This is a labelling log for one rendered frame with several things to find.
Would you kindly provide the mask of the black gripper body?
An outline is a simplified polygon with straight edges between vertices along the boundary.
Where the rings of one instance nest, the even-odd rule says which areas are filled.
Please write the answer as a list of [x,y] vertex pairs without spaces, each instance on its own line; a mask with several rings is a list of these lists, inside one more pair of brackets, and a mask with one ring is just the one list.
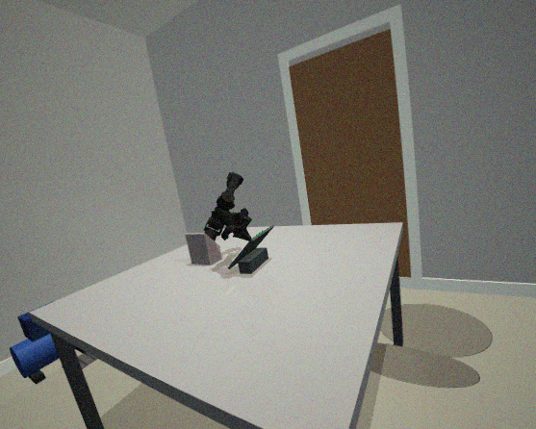
[[227,240],[229,237],[228,235],[233,233],[235,234],[236,231],[239,229],[239,227],[241,226],[244,226],[244,224],[247,223],[246,227],[248,226],[248,224],[250,223],[250,221],[252,220],[249,216],[248,217],[245,217],[242,220],[238,220],[238,221],[234,221],[232,222],[231,219],[230,219],[230,216],[234,215],[234,213],[227,213],[222,219],[221,219],[221,225],[225,225],[226,228],[223,230],[223,232],[221,233],[221,237],[224,239],[224,240]]

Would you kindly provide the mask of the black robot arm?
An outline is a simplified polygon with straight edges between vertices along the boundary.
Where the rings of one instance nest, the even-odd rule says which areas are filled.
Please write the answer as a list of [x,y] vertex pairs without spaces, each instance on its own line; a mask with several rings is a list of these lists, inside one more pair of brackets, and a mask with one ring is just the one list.
[[[234,191],[239,187],[239,185],[242,184],[243,178],[241,175],[235,173],[235,172],[229,172],[227,176],[227,189],[224,191],[221,196],[217,199],[217,207],[212,211],[211,218],[208,219],[205,228],[203,231],[205,231],[205,234],[211,238],[213,241],[216,240],[217,236],[220,236],[222,229],[224,226],[221,225],[221,219],[229,213],[229,210],[235,207],[234,204]],[[248,210],[246,208],[243,208],[239,213],[234,213],[234,215],[230,216],[230,219],[232,222],[242,220],[243,218],[248,217]],[[208,228],[206,227],[208,225]],[[218,229],[219,232],[218,232]],[[217,230],[217,231],[216,231]]]

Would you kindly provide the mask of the grey switch panel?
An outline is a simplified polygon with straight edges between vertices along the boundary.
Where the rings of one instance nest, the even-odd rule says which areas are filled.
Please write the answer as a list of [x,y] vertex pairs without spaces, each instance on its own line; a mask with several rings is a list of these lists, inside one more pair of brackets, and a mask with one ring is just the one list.
[[244,247],[237,258],[228,266],[228,269],[234,265],[239,265],[240,274],[252,274],[260,265],[262,265],[268,259],[267,248],[256,248],[260,242],[271,231],[274,225],[268,227],[259,235],[257,234],[249,243]]

